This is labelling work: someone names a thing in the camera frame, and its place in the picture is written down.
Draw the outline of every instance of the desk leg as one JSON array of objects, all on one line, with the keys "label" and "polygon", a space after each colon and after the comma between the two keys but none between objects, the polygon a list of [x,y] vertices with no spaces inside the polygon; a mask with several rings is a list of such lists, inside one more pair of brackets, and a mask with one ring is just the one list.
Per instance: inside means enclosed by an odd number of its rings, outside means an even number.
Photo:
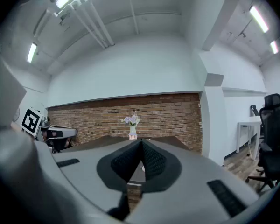
[{"label": "desk leg", "polygon": [[237,141],[237,153],[239,152],[239,146],[240,146],[240,138],[241,138],[241,125],[238,124],[238,141]]},{"label": "desk leg", "polygon": [[251,144],[251,126],[248,126],[248,144]]},{"label": "desk leg", "polygon": [[260,124],[257,125],[256,144],[255,144],[254,153],[253,153],[254,160],[256,159],[256,155],[257,155],[257,151],[258,151],[258,147],[259,147],[259,138],[260,138]]}]

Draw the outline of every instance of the dark table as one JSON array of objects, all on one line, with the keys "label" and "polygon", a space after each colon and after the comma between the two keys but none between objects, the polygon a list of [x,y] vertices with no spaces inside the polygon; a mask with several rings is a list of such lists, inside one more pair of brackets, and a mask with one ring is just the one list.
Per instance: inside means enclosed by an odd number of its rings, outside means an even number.
[{"label": "dark table", "polygon": [[[78,146],[74,146],[71,148],[67,148],[62,150],[62,153],[66,153],[66,152],[73,152],[73,151],[82,151],[82,150],[88,150],[88,149],[92,149],[92,148],[97,148],[97,147],[104,147],[104,146],[108,146],[111,144],[116,144],[125,140],[128,140],[129,137],[112,137],[112,136],[103,136],[101,138],[95,139],[95,140],[91,140],[89,142],[86,142],[84,144],[80,144]],[[185,150],[188,150],[188,148],[179,141],[179,139],[175,136],[168,136],[168,137],[153,137],[153,138],[143,138],[146,140],[155,140],[155,141],[159,141],[162,143],[167,143],[176,147],[180,147],[183,148]]]},{"label": "dark table", "polygon": [[[87,143],[81,144],[79,146],[74,146],[71,148],[67,148],[62,150],[62,153],[67,153],[67,152],[73,152],[73,151],[82,151],[82,150],[88,150],[88,149],[93,149],[97,147],[104,147],[112,144],[116,144],[125,140],[128,140],[129,137],[112,137],[112,136],[103,136],[101,138],[91,140]],[[153,138],[145,138],[146,140],[155,140],[163,143],[167,143],[179,148],[183,148],[185,150],[188,150],[188,148],[179,141],[179,139],[175,136],[168,136],[168,137],[153,137]],[[142,171],[143,163],[140,162],[138,167],[136,168],[133,176],[131,177],[130,181],[128,184],[134,185],[134,186],[141,186],[141,183],[145,182],[145,173]]]}]

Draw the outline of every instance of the ceiling pipe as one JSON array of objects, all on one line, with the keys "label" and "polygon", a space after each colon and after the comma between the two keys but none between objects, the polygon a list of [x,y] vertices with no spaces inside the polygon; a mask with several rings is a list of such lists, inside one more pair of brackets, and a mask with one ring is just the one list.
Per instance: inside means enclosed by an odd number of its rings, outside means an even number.
[{"label": "ceiling pipe", "polygon": [[91,17],[88,15],[88,13],[86,12],[86,10],[83,6],[81,6],[81,10],[82,10],[82,13],[84,14],[84,16],[86,17],[86,19],[88,20],[88,22],[90,23],[90,25],[92,26],[92,28],[94,29],[94,32],[98,35],[98,37],[103,42],[104,46],[107,48],[108,47],[107,42],[105,41],[105,39],[102,36],[102,34],[100,33],[99,29],[97,28],[97,26],[95,25],[95,23],[93,22]]},{"label": "ceiling pipe", "polygon": [[135,30],[136,30],[136,33],[139,34],[138,25],[137,25],[137,21],[136,21],[136,16],[135,16],[132,0],[129,0],[129,1],[130,1],[130,6],[131,6],[133,20],[134,20]]},{"label": "ceiling pipe", "polygon": [[105,27],[105,25],[104,25],[102,19],[100,18],[99,14],[98,14],[98,12],[97,12],[97,10],[96,10],[96,8],[94,7],[92,1],[91,1],[91,0],[84,0],[84,1],[85,1],[85,2],[89,1],[89,2],[90,2],[90,8],[91,8],[91,10],[92,10],[92,12],[93,12],[93,14],[94,14],[96,20],[98,21],[99,26],[102,28],[102,30],[103,30],[103,32],[104,32],[104,34],[105,34],[107,40],[108,40],[109,43],[111,44],[111,46],[113,46],[113,45],[114,45],[114,42],[113,42],[113,40],[112,40],[112,38],[111,38],[111,36],[110,36],[110,34],[109,34],[107,28]]},{"label": "ceiling pipe", "polygon": [[105,49],[105,46],[103,45],[103,43],[95,36],[95,34],[93,33],[93,31],[90,30],[90,28],[86,25],[86,23],[83,21],[83,19],[80,17],[80,15],[77,13],[77,11],[74,9],[73,7],[73,3],[77,3],[78,5],[81,5],[81,1],[80,0],[74,0],[72,1],[70,4],[66,5],[66,6],[70,6],[70,8],[73,10],[73,13],[76,15],[76,17],[79,19],[79,21],[82,23],[82,25],[87,29],[87,31],[89,32],[89,34],[99,43],[99,45]]},{"label": "ceiling pipe", "polygon": [[37,22],[37,24],[36,24],[36,26],[35,26],[35,28],[34,28],[34,30],[33,30],[33,36],[34,36],[35,38],[38,38],[38,37],[39,37],[39,35],[40,35],[41,32],[43,31],[44,27],[45,27],[46,24],[48,23],[48,21],[49,21],[51,15],[52,15],[52,13],[51,13],[48,9],[46,9],[46,10],[42,13],[40,19],[38,20],[38,22]]}]

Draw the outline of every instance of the chair armrest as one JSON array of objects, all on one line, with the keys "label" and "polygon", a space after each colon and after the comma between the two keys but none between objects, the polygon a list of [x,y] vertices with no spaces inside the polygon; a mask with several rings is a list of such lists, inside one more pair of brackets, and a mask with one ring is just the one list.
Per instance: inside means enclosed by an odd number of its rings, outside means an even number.
[{"label": "chair armrest", "polygon": [[265,142],[262,142],[260,144],[260,148],[262,149],[263,152],[272,151],[272,149]]}]

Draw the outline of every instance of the flower vase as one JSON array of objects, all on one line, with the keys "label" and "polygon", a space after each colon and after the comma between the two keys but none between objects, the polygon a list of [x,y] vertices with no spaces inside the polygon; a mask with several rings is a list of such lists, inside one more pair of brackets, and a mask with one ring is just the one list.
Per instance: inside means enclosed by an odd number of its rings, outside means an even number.
[{"label": "flower vase", "polygon": [[131,140],[136,140],[137,139],[136,125],[130,125],[129,138]]}]

